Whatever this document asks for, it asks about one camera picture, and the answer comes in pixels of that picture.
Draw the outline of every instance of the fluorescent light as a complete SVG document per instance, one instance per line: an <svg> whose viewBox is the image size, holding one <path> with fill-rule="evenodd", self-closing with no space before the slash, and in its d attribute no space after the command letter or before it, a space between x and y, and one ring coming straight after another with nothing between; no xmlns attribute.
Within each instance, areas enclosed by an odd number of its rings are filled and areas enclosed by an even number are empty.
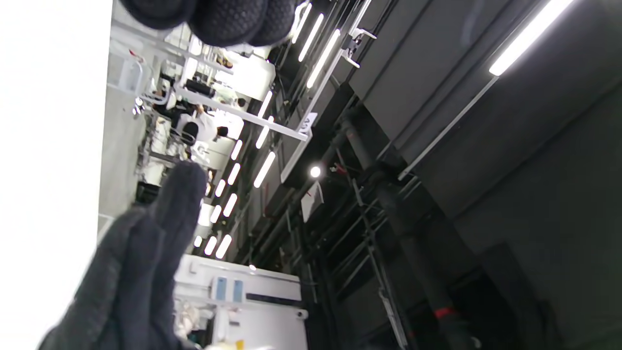
<svg viewBox="0 0 622 350"><path fill-rule="evenodd" d="M330 52L333 50L333 47L335 46L335 43L337 43L337 39L339 39L340 34L341 32L339 31L339 29L335 29L333 35L330 37L330 40L328 40L328 44L324 48L324 51L322 52L320 59L315 64L315 67L313 68L313 72L311 72L311 75L309 76L309 80L307 80L307 88L313 87L313 84L315 83L317 76L320 75L320 71L322 70L322 68L324 68L324 64L326 63L326 60L328 59L328 55L330 55Z"/></svg>
<svg viewBox="0 0 622 350"><path fill-rule="evenodd" d="M211 226L210 215L212 215L211 206L201 202L201 211L198 213L198 224L201 226Z"/></svg>
<svg viewBox="0 0 622 350"><path fill-rule="evenodd" d="M257 113L257 117L263 118L264 113L266 112L268 105L270 104L270 99L272 98L272 92L268 91L266 97L264 98L264 103L261 104L261 108L259 109L259 113Z"/></svg>
<svg viewBox="0 0 622 350"><path fill-rule="evenodd" d="M298 56L298 62L302 62L302 60L305 59L307 51L309 51L309 47L311 47L311 43L313 42L313 38L317 34L317 31L320 30L320 26L322 25L323 20L324 14L321 13L319 16L317 16L315 24L313 25L313 28L311 28L311 33L309 33L309 37L307 38L305 45L302 47L302 51L300 51L300 55Z"/></svg>
<svg viewBox="0 0 622 350"><path fill-rule="evenodd" d="M231 174L229 174L229 178L227 179L227 183L229 185L233 185L233 183L235 182L235 178L238 176L239 173L239 163L235 163L235 165L233 166L233 169L231 170Z"/></svg>
<svg viewBox="0 0 622 350"><path fill-rule="evenodd" d="M220 197L224 189L225 189L225 180L218 181L218 186L216 186L216 191L214 192L216 197Z"/></svg>
<svg viewBox="0 0 622 350"><path fill-rule="evenodd" d="M274 154L274 152L271 151L268 154L268 157L266 158L264 165L261 166L261 169L259 170L259 173L257 174L257 178L255 179L255 182L253 183L253 186L255 186L255 188L259 188L261 186L261 183L264 181L264 177L266 177L268 170L270 170L270 166L272 166L274 157L276 157L276 154Z"/></svg>
<svg viewBox="0 0 622 350"><path fill-rule="evenodd" d="M309 16L309 12L311 12L310 3L307 4L307 7L305 7L305 12L302 13L302 18L300 18L300 23L298 23L298 27L296 28L296 31L294 32L294 36L292 37L292 44L295 44L296 40L298 40L298 35L300 35L302 26L305 25L305 21L307 20L307 17Z"/></svg>
<svg viewBox="0 0 622 350"><path fill-rule="evenodd" d="M550 0L488 71L497 77L503 74L573 2L574 0Z"/></svg>
<svg viewBox="0 0 622 350"><path fill-rule="evenodd" d="M223 210L223 215L225 217L229 217L229 215L231 215L231 211L233 210L233 207L235 206L235 202L238 200L238 195L237 194L232 194L231 197L229 197L229 201L227 202L227 205L225 206L225 209Z"/></svg>
<svg viewBox="0 0 622 350"><path fill-rule="evenodd" d="M207 244L205 245L205 250L203 251L205 255L211 255L214 252L216 243L218 243L218 238L216 238L216 236L211 236L210 240L207 241Z"/></svg>
<svg viewBox="0 0 622 350"><path fill-rule="evenodd" d="M225 256L225 253L227 252L227 249L229 248L229 244L231 244L231 235L226 235L223 238L223 241L220 242L220 247L218 247L218 250L216 251L217 259L222 259Z"/></svg>
<svg viewBox="0 0 622 350"><path fill-rule="evenodd" d="M268 121L272 123L274 121L274 117L269 116ZM255 147L257 147L257 149L261 148L261 146L264 145L264 141L266 140L269 131L270 128L268 128L267 126L264 126L264 128L261 130L261 132L259 133L259 137L257 138L257 142L255 142Z"/></svg>
<svg viewBox="0 0 622 350"><path fill-rule="evenodd" d="M214 211L211 212L210 222L215 224L218 221L218 217L220 216L220 212L223 210L220 206L214 207Z"/></svg>
<svg viewBox="0 0 622 350"><path fill-rule="evenodd" d="M322 173L322 170L320 169L319 166L314 166L311 168L311 171L309 171L311 177L319 177L320 174Z"/></svg>
<svg viewBox="0 0 622 350"><path fill-rule="evenodd" d="M231 160L234 161L238 158L240 150L242 150L242 140L238 140L233 146L233 151L231 152Z"/></svg>

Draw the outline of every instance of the black pipe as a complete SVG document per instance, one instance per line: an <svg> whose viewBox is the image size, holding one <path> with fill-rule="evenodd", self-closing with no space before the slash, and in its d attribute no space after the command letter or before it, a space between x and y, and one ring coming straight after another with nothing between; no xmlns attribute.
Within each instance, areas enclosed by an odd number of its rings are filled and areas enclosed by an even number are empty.
<svg viewBox="0 0 622 350"><path fill-rule="evenodd" d="M374 166L375 159L367 152L363 140L350 120L350 115L347 113L344 116L341 121L342 128L363 170L370 169ZM416 237L410 234L408 213L402 210L397 195L389 187L387 178L382 174L375 175L378 175L375 177L378 180L374 187L378 201L387 215L393 234L397 236L406 260L425 291L428 303L436 315L439 328L443 331L450 348L452 350L474 350L475 344L467 331L466 324L455 311L445 285L435 274L432 264L425 256Z"/></svg>

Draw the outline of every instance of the black knit glove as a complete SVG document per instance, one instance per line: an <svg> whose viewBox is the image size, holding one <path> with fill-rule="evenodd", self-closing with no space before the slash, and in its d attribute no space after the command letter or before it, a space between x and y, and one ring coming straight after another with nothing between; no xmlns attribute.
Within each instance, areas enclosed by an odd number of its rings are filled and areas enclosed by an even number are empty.
<svg viewBox="0 0 622 350"><path fill-rule="evenodd" d="M180 163L155 203L119 217L101 241L61 322L40 350L181 350L174 274L197 225L205 172Z"/></svg>

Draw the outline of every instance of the metal beam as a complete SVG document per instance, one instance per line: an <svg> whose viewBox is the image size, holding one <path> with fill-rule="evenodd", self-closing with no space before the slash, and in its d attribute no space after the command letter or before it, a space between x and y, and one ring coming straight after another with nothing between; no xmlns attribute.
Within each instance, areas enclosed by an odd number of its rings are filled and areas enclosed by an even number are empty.
<svg viewBox="0 0 622 350"><path fill-rule="evenodd" d="M301 140L301 141L307 141L307 135L301 134L295 130L292 130L286 126L282 126L279 125L277 123L272 123L270 121L268 121L267 119L262 119L254 114L250 114L247 113L245 111L241 111L238 109L235 109L233 106L229 106L229 105L225 105L224 103L220 103L216 100L212 100L211 98L201 95L200 93L196 93L196 92L191 92L188 91L186 89L184 89L183 87L181 87L181 85L175 84L175 94L184 98L187 98L189 101L194 102L194 103L200 103L202 105L206 105L206 106L210 106L212 108L216 108L219 110L223 110L227 113L231 113L234 115L237 115L238 117L246 120L246 121L250 121L251 123L257 124L257 125L261 125L261 126L266 126L268 127L270 130L275 131L277 133L281 133L283 135L289 136L291 138L295 138L297 140Z"/></svg>

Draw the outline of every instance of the white wall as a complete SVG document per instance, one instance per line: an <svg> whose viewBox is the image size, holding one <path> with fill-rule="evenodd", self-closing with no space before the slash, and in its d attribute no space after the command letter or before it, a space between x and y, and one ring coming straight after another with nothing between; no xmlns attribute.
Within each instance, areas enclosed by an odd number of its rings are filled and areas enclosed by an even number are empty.
<svg viewBox="0 0 622 350"><path fill-rule="evenodd" d="M216 79L227 83L238 93L263 101L276 77L274 66L255 55L245 58L227 52L227 58L233 63L233 75L218 72Z"/></svg>

